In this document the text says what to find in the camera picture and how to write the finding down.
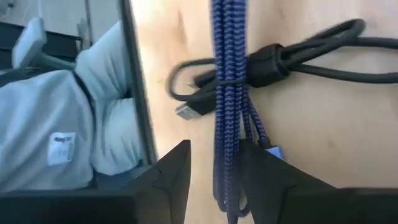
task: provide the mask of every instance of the blue braided cable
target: blue braided cable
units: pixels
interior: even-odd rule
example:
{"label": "blue braided cable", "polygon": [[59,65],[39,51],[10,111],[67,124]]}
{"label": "blue braided cable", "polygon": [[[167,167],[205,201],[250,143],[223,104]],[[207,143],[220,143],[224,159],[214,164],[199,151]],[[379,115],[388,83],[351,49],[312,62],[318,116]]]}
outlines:
{"label": "blue braided cable", "polygon": [[[246,0],[212,0],[213,38],[217,81],[246,79]],[[249,213],[239,209],[238,179],[241,113],[246,139],[253,140],[251,119],[260,139],[266,137],[257,111],[245,84],[216,87],[215,159],[213,195],[228,223],[237,224],[238,217]]]}

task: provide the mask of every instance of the wooden surface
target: wooden surface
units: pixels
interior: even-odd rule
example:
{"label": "wooden surface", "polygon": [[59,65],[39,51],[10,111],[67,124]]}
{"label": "wooden surface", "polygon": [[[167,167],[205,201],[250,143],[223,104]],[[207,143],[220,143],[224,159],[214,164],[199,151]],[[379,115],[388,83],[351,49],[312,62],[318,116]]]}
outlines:
{"label": "wooden surface", "polygon": [[[165,91],[170,69],[212,56],[208,0],[132,0],[147,97],[159,156],[192,140],[192,181],[186,223],[226,223],[212,196],[214,117],[184,121],[180,104]],[[364,35],[398,38],[396,0],[251,0],[248,51],[293,44],[336,23],[363,18]],[[367,72],[398,71],[391,50],[345,48],[312,64]],[[180,79],[179,90],[200,69]],[[292,165],[337,187],[398,187],[398,89],[294,73],[283,82],[251,90],[274,144]],[[240,223],[252,223],[251,217]]]}

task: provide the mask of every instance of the gray floor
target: gray floor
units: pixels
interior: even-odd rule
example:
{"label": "gray floor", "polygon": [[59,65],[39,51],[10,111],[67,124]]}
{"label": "gray floor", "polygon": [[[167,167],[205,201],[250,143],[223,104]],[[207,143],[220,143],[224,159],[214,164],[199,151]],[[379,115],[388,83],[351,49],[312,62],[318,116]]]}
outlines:
{"label": "gray floor", "polygon": [[[15,7],[1,22],[24,26],[31,18],[38,16],[39,0],[13,1]],[[93,38],[96,41],[119,20],[118,0],[90,0],[90,7]],[[78,35],[76,25],[81,18],[86,18],[84,0],[42,0],[42,12],[45,29],[61,34]]]}

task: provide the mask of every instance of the person's leg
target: person's leg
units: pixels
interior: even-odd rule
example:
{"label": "person's leg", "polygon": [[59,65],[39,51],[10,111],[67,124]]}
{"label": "person's leg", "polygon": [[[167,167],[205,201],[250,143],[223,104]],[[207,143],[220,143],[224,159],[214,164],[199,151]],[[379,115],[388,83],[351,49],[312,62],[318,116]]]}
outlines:
{"label": "person's leg", "polygon": [[94,100],[118,99],[126,95],[132,81],[120,21],[90,49],[79,54],[75,71]]}
{"label": "person's leg", "polygon": [[142,144],[132,98],[113,100],[104,105],[103,137],[97,138],[91,162],[106,175],[120,174],[138,165],[142,159]]}

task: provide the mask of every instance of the white clothing tag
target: white clothing tag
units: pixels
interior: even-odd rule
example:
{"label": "white clothing tag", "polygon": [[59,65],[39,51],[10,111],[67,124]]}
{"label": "white clothing tag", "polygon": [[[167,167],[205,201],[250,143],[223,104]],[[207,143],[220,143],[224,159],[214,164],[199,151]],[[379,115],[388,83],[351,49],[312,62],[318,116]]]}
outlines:
{"label": "white clothing tag", "polygon": [[76,133],[52,133],[47,151],[47,165],[70,162],[75,152]]}

